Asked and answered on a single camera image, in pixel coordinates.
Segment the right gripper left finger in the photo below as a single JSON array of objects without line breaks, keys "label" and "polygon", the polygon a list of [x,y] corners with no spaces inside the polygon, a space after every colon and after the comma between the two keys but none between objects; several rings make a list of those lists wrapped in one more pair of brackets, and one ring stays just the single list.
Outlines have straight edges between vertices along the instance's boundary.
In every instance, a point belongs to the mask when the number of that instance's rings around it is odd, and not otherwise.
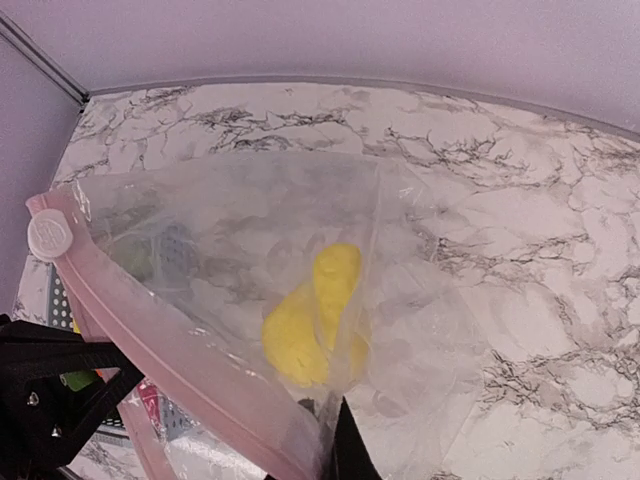
[{"label": "right gripper left finger", "polygon": [[298,426],[303,430],[318,430],[320,427],[316,412],[316,402],[313,398],[305,397],[297,401],[299,410]]}]

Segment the clear zip top bag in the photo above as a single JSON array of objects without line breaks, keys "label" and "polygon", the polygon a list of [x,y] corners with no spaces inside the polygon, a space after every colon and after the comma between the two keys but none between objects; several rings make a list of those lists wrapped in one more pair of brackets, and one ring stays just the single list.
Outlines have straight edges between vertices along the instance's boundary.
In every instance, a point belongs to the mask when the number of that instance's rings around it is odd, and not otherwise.
[{"label": "clear zip top bag", "polygon": [[481,391],[434,193],[398,162],[217,154],[26,205],[82,337],[143,372],[120,413],[151,479],[426,479]]}]

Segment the red toy apple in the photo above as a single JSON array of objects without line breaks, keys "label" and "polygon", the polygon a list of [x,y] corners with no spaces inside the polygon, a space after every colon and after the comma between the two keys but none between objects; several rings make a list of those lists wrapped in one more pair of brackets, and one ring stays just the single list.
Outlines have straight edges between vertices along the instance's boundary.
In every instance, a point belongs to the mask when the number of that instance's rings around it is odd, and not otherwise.
[{"label": "red toy apple", "polygon": [[144,379],[137,385],[136,392],[153,426],[156,428],[161,426],[159,393],[156,385]]}]

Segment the yellow toy pear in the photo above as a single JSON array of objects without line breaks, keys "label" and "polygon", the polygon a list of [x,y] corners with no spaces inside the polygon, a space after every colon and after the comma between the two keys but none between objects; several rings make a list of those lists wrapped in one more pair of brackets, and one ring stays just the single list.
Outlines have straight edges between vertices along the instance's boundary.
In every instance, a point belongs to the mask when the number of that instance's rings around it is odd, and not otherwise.
[{"label": "yellow toy pear", "polygon": [[311,278],[266,315],[261,344],[281,378],[301,388],[328,383],[341,322],[364,317],[347,310],[359,286],[362,260],[354,244],[325,247],[314,258]]}]

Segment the blue-grey perforated plastic basket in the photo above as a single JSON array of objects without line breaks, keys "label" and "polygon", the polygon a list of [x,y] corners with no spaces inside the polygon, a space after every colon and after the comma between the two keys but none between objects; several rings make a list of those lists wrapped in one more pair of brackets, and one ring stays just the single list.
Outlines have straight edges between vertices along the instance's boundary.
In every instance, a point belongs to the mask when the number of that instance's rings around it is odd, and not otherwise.
[{"label": "blue-grey perforated plastic basket", "polygon": [[[187,275],[195,271],[198,261],[195,243],[184,225],[172,222],[155,227],[150,233],[136,230],[115,233],[105,228],[94,231],[92,236],[96,244],[138,282],[166,293],[169,298],[181,299],[187,295]],[[53,268],[49,282],[48,324],[80,333],[79,318],[80,309],[73,306],[71,293],[64,287],[57,269]],[[161,440],[174,441],[199,426],[197,420],[157,389],[162,425],[153,427]]]}]

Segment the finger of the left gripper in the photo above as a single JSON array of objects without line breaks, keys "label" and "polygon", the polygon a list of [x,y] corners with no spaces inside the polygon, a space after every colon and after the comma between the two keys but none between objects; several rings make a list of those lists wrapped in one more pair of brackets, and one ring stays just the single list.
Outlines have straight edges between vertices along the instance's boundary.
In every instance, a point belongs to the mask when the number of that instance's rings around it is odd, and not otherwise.
[{"label": "finger of the left gripper", "polygon": [[67,466],[143,378],[113,343],[3,314],[1,466]]}]

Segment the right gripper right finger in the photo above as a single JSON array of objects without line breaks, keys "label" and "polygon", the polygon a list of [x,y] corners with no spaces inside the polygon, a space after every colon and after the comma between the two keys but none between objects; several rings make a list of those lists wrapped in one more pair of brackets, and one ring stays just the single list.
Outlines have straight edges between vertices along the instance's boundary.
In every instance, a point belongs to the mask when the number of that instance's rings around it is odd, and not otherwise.
[{"label": "right gripper right finger", "polygon": [[330,480],[381,480],[351,409],[342,399],[329,464]]}]

